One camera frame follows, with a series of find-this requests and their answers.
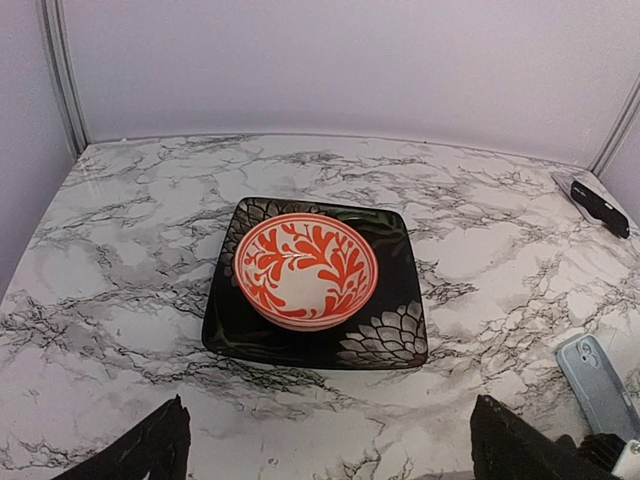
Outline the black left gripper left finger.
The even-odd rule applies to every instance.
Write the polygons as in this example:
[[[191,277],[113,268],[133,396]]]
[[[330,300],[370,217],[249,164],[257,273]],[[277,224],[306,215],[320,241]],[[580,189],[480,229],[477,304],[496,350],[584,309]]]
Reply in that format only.
[[[190,420],[181,397],[175,396],[113,444],[57,478],[185,480],[191,445]]]

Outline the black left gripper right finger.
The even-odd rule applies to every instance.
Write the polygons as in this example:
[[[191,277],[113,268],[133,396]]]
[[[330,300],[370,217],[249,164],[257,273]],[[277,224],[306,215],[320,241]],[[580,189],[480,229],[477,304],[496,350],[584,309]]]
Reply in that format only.
[[[477,479],[611,479],[602,468],[545,437],[500,401],[480,395],[470,419]]]

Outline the light blue phone case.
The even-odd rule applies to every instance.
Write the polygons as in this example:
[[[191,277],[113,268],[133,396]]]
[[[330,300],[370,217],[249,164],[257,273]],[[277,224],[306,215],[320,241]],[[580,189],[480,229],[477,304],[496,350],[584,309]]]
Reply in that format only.
[[[616,434],[626,442],[639,439],[639,415],[593,335],[562,342],[556,360],[593,433]]]

